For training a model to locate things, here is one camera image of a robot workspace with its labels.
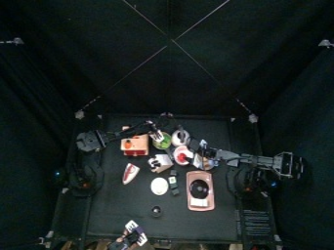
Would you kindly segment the person's hand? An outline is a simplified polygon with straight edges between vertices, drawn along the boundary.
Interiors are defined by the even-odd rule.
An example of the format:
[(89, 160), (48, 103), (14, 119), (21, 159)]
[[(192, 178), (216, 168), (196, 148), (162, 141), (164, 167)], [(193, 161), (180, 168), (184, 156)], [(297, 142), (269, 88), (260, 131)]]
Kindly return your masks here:
[(117, 238), (110, 244), (110, 250), (129, 250), (130, 244), (126, 238)]

